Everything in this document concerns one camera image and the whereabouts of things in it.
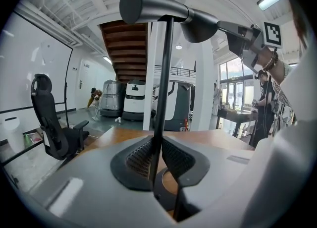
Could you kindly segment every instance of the black office chair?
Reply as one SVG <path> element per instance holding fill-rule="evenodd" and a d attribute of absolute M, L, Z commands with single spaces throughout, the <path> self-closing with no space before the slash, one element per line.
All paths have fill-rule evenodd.
<path fill-rule="evenodd" d="M 61 128 L 51 91 L 52 82 L 49 77 L 44 74 L 36 74 L 31 86 L 31 100 L 41 124 L 40 127 L 48 139 L 49 146 L 44 144 L 45 151 L 58 160 L 66 158 L 70 160 L 77 151 L 84 149 L 84 140 L 89 136 L 89 132 L 83 131 L 83 127 L 89 122 L 82 121 L 73 129 Z"/>

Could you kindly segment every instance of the white trash can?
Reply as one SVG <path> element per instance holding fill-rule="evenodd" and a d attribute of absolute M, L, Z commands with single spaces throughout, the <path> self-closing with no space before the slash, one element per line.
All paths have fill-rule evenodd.
<path fill-rule="evenodd" d="M 19 153 L 24 150 L 23 132 L 20 127 L 20 120 L 17 117 L 7 118 L 3 122 L 4 129 L 6 131 L 6 137 L 10 144 L 10 147 L 15 153 Z"/>

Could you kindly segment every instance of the green object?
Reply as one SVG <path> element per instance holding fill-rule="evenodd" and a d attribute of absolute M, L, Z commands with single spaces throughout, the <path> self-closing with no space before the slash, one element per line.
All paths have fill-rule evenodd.
<path fill-rule="evenodd" d="M 24 135 L 24 144 L 26 148 L 32 145 L 31 139 L 28 135 Z"/>

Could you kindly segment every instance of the chair armrest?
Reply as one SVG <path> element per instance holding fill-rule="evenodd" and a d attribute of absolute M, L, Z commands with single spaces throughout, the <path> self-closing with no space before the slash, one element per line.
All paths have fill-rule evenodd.
<path fill-rule="evenodd" d="M 79 123 L 76 126 L 74 126 L 73 129 L 75 129 L 75 130 L 83 129 L 83 127 L 86 126 L 88 123 L 89 123 L 89 121 L 84 120 L 81 123 Z"/>

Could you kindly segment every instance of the whiteboard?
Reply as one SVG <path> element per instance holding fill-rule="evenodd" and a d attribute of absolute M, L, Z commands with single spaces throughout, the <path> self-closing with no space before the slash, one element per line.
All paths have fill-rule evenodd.
<path fill-rule="evenodd" d="M 52 81 L 55 103 L 64 102 L 72 48 L 13 13 L 0 34 L 0 112 L 32 107 L 35 74 Z"/>

